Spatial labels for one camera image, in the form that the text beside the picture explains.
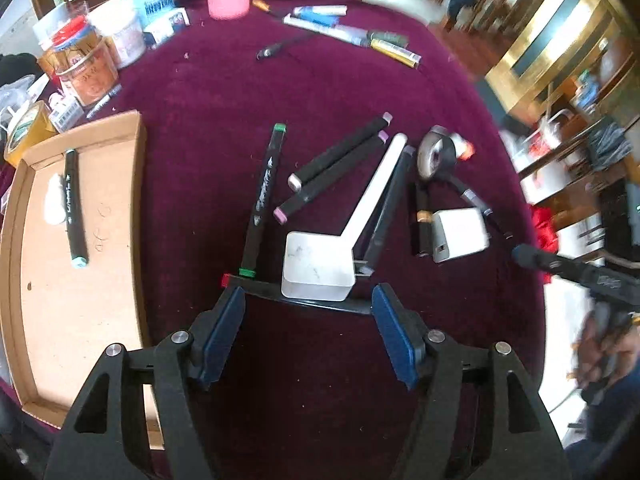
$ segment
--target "black clamp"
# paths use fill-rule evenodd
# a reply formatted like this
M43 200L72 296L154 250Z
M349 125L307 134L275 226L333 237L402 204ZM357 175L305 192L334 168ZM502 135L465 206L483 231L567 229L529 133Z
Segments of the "black clamp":
M460 390L480 392L473 453L457 478L564 480L562 446L530 377L507 343L489 350L429 330L391 287L377 286L371 313L398 379L420 402L391 478L442 479L456 431ZM230 284L216 306L153 348L109 345L89 374L52 450L45 480L145 480L151 465L143 384L151 384L174 480L220 478L196 432L187 379L208 389L220 378L244 316L244 291Z

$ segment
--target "table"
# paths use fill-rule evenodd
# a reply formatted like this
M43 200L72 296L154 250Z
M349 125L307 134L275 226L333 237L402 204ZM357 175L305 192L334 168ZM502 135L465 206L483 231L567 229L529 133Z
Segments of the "table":
M417 146L434 124L473 142L457 175L523 242L535 240L520 183L467 76L419 22L351 0L269 0L278 10L347 3L346 25L392 30L422 56L417 70L326 37L273 59L255 54L300 31L252 8L229 22L189 3L192 25L122 73L122 92L99 117L135 108L148 130L141 204L143 293L152 339L188 327L213 306L220 277L238 269L262 155L287 124L273 204L286 179L342 136L389 111L390 134ZM291 218L271 219L258 277L280 281L288 231L339 234L377 164L368 160ZM434 187L440 208L464 206ZM435 265L410 254L403 198L366 297L389 282L427 325L487 348L505 340L539 381L545 317L542 279L519 269L494 237L488 250ZM417 397L393 374L374 320L247 299L222 378L194 395L195 420L225 479L388 478Z

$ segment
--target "person's hand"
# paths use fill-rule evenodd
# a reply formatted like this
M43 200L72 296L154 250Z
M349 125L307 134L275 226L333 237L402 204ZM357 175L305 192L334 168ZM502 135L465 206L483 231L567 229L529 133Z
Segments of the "person's hand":
M584 389L589 383L600 380L602 370L598 362L604 354L617 354L616 369L611 374L609 386L629 375L638 362L640 354L640 333L635 326L620 339L617 344L605 339L602 344L596 341L596 323L592 315L587 316L582 327L578 344L578 369L575 376L578 386Z

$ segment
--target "plastic jar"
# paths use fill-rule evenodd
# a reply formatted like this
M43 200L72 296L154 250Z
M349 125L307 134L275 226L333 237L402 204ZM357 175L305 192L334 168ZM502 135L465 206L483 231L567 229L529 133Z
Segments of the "plastic jar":
M85 16L76 16L51 38L57 70L67 70L98 45L98 36Z
M65 92L76 97L82 106L102 99L118 81L118 71L104 40L88 56L57 76Z
M129 66L145 53L140 19L131 0L109 0L92 10L89 20L106 40L117 68Z
M76 16L89 14L86 2L65 2L46 14L38 23L33 25L33 32L38 38L38 44L43 52L52 47L51 38Z

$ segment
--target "white charger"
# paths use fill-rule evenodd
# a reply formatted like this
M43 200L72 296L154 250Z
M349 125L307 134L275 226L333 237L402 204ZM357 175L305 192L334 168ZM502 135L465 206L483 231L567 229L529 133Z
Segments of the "white charger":
M432 216L433 261L479 253L489 246L484 217L477 207L437 211Z

